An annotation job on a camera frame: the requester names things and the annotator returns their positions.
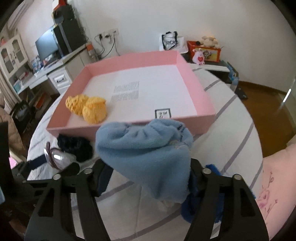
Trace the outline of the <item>clear plastic bag with band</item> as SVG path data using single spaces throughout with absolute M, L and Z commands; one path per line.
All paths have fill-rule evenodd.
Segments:
M 47 142 L 45 145 L 44 155 L 47 163 L 59 171 L 66 169 L 69 165 L 76 162 L 76 157 L 73 154 L 51 147 L 50 142 Z

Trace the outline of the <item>light blue fleece cloth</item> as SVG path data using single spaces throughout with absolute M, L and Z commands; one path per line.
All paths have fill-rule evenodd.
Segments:
M 108 166 L 159 201 L 187 198 L 193 136 L 184 123 L 154 119 L 146 125 L 113 122 L 96 132 L 95 150 Z

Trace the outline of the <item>yellow crochet toy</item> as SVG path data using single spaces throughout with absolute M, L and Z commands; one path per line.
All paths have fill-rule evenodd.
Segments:
M 69 96 L 65 105 L 71 113 L 82 116 L 89 124 L 99 124 L 107 117 L 106 100 L 101 97 L 89 97 L 84 94 Z

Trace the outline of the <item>black fuzzy cloth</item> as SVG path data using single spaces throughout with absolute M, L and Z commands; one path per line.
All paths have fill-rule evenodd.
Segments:
M 74 155 L 79 163 L 88 161 L 93 157 L 91 142 L 84 137 L 71 137 L 59 134 L 57 144 L 61 151 Z

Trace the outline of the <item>royal blue fuzzy cloth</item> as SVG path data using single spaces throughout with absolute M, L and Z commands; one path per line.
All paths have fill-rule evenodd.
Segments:
M 197 176 L 191 171 L 188 190 L 189 195 L 181 205 L 181 215 L 185 221 L 192 223 L 195 215 L 199 212 L 201 205 L 204 201 L 205 192 L 203 187 L 199 187 Z M 216 208 L 215 223 L 222 220 L 224 205 L 224 194 L 219 194 L 218 204 Z

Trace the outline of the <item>black desk chair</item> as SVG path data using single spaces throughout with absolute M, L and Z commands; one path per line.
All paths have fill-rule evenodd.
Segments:
M 24 133 L 31 132 L 37 126 L 37 109 L 29 105 L 25 100 L 17 103 L 10 112 L 16 129 L 22 137 Z

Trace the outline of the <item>pink floral pillow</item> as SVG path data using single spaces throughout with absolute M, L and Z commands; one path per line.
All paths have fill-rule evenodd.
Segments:
M 261 191 L 256 202 L 272 239 L 295 208 L 295 144 L 263 159 Z

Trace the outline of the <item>pink shallow cardboard box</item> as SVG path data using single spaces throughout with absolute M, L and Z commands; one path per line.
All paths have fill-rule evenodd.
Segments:
M 47 131 L 94 140 L 99 125 L 87 123 L 66 108 L 67 97 L 78 94 L 106 100 L 106 123 L 146 124 L 170 118 L 200 135 L 208 131 L 216 115 L 208 93 L 177 51 L 125 54 L 83 68 L 64 93 Z

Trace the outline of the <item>white glass door cabinet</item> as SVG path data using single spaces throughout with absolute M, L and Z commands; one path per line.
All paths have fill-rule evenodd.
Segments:
M 1 72 L 9 80 L 28 61 L 20 34 L 1 46 Z

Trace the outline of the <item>pink heart plush toy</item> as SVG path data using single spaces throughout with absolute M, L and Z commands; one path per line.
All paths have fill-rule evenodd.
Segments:
M 193 52 L 194 56 L 192 57 L 192 62 L 199 66 L 205 65 L 205 57 L 202 49 L 194 49 Z

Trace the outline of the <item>red orange storage box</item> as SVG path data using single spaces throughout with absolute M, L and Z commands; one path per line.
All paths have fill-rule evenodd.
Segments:
M 189 56 L 191 60 L 195 55 L 195 51 L 198 51 L 201 48 L 205 57 L 205 61 L 217 63 L 220 61 L 221 49 L 219 48 L 202 47 L 197 45 L 195 41 L 187 41 L 187 46 L 189 49 Z

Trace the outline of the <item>black computer monitor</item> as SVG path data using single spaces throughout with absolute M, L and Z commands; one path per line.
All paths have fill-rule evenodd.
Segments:
M 57 52 L 58 46 L 53 35 L 53 27 L 44 32 L 43 35 L 36 40 L 35 45 L 41 61 L 44 61 L 51 54 Z

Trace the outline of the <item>beige plush toy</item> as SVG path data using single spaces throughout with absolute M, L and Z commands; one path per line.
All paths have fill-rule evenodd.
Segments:
M 209 48 L 220 48 L 219 42 L 215 37 L 212 36 L 203 36 L 201 41 L 201 46 L 202 47 L 209 47 Z

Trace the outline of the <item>black computer tower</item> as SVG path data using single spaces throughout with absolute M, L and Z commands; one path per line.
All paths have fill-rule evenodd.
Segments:
M 66 20 L 53 27 L 60 55 L 66 56 L 86 43 L 86 37 L 76 19 Z

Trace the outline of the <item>wall power outlet strip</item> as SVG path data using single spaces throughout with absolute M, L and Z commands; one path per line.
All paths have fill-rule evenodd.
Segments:
M 111 36 L 118 36 L 118 35 L 119 35 L 119 30 L 118 28 L 115 28 L 115 29 L 110 29 L 102 33 L 99 33 L 98 37 L 99 39 L 103 39 L 103 38 L 109 38 Z

